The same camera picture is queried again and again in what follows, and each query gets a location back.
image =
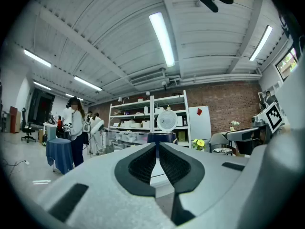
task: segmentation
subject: dark pants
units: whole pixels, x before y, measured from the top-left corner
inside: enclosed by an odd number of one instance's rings
[[[74,141],[71,141],[72,156],[75,167],[84,162],[82,157],[82,143],[83,135],[79,135]]]

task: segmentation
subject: round table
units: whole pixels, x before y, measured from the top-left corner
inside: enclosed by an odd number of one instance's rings
[[[46,145],[46,157],[50,166],[56,161],[56,168],[63,174],[66,174],[73,169],[71,141],[62,138],[48,140]]]

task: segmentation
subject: floor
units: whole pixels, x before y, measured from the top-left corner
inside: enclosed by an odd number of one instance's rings
[[[63,176],[59,170],[53,172],[52,167],[48,165],[46,158],[46,148],[38,141],[38,132],[33,133],[34,141],[21,141],[24,133],[0,133],[0,144],[2,157],[8,164],[14,165],[22,160],[27,160],[15,167],[4,166],[4,170],[10,176],[10,181],[16,191],[30,197],[36,201],[38,195],[47,188],[56,179]],[[87,150],[83,151],[84,162],[96,156],[87,154]],[[170,217],[172,212],[173,194],[163,196],[156,199],[156,202],[163,210],[163,212]]]

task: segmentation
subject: flower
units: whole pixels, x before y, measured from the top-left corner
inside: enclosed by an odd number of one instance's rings
[[[203,147],[204,146],[204,141],[200,139],[200,140],[197,141],[197,144],[199,146]]]

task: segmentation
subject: white ceiling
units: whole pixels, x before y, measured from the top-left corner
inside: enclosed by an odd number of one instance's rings
[[[15,52],[26,48],[52,63],[48,68],[22,53],[16,56],[31,66],[33,80],[58,94],[81,97],[87,104],[137,94],[130,80],[160,68],[167,76],[181,76],[181,82],[194,76],[211,75],[215,81],[218,74],[257,74],[259,63],[280,50],[276,46],[283,31],[275,7],[270,0],[215,2],[218,13],[198,0],[32,0],[8,41]],[[156,12],[163,14],[173,46],[176,65],[171,68],[166,67],[149,20]],[[251,62],[267,25],[273,31]],[[103,91],[97,94],[76,82],[75,75]]]

